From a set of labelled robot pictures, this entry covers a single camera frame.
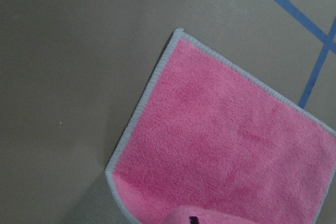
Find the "pink towel grey edge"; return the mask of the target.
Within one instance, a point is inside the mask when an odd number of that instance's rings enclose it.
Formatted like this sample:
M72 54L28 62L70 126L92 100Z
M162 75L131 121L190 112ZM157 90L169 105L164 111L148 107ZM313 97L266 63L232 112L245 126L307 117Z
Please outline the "pink towel grey edge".
M315 223L335 131L176 29L106 166L130 223Z

